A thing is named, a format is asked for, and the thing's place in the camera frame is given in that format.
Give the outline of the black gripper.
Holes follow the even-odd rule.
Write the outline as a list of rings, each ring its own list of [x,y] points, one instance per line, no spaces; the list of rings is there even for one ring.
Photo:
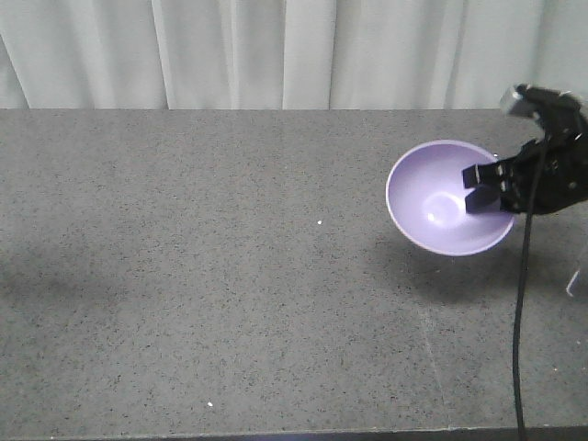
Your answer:
[[[587,199],[587,117],[569,92],[541,88],[537,100],[543,130],[507,159],[462,170],[468,214],[509,211],[554,213]]]

